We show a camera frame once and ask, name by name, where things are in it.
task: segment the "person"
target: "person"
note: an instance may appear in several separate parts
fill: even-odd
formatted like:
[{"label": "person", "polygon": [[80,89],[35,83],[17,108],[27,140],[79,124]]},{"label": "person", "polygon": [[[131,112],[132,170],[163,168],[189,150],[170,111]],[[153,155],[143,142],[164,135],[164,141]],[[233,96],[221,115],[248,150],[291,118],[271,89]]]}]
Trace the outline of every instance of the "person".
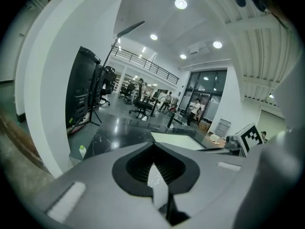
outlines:
[{"label": "person", "polygon": [[195,99],[195,104],[191,107],[191,113],[189,115],[189,117],[187,118],[187,125],[190,126],[191,125],[191,121],[193,119],[193,117],[197,114],[197,111],[200,109],[201,105],[200,105],[200,99],[196,98]]},{"label": "person", "polygon": [[170,103],[172,101],[172,92],[170,92],[166,97],[165,101],[163,102],[161,106],[161,110],[164,107],[164,110],[170,106]]},{"label": "person", "polygon": [[266,135],[267,135],[267,132],[266,131],[263,131],[262,132],[262,138],[264,140],[264,143],[266,143],[268,140],[266,139]]}]

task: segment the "wall light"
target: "wall light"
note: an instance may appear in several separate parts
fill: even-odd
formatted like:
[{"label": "wall light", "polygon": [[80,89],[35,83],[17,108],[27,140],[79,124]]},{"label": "wall light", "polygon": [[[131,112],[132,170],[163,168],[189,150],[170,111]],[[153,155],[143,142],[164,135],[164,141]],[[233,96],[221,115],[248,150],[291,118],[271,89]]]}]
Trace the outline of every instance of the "wall light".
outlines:
[{"label": "wall light", "polygon": [[223,44],[221,42],[214,42],[213,46],[217,49],[222,48]]},{"label": "wall light", "polygon": [[187,7],[187,2],[185,0],[176,0],[175,6],[180,10],[184,10]]},{"label": "wall light", "polygon": [[158,39],[158,37],[157,37],[156,35],[152,34],[152,35],[151,35],[151,39],[153,39],[153,40],[157,40],[157,39]]}]

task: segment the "black chair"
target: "black chair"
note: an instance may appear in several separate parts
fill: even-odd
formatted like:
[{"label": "black chair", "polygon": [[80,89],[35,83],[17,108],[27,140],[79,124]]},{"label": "black chair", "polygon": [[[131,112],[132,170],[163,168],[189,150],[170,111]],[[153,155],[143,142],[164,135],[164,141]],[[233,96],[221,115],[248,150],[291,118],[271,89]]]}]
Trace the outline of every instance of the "black chair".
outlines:
[{"label": "black chair", "polygon": [[153,106],[145,103],[145,102],[141,102],[141,97],[142,97],[142,84],[143,84],[143,79],[140,78],[139,80],[139,95],[138,97],[134,100],[133,104],[137,107],[136,110],[130,110],[129,113],[131,114],[131,112],[135,112],[135,113],[139,113],[136,118],[139,118],[140,114],[143,114],[144,116],[146,116],[148,118],[148,115],[146,114],[146,110],[152,110]]},{"label": "black chair", "polygon": [[105,69],[107,71],[103,83],[105,84],[105,89],[101,89],[100,100],[104,100],[105,102],[108,103],[108,105],[110,105],[110,102],[107,99],[103,98],[102,96],[108,95],[113,91],[113,82],[115,81],[116,74],[114,73],[114,68],[110,66],[106,66]]},{"label": "black chair", "polygon": [[124,94],[124,96],[119,96],[119,98],[122,98],[122,97],[123,98],[127,98],[127,97],[129,97],[132,94],[132,91],[134,89],[135,89],[135,85],[133,83],[130,83],[128,85],[128,87],[124,91],[121,92],[121,93]]}]

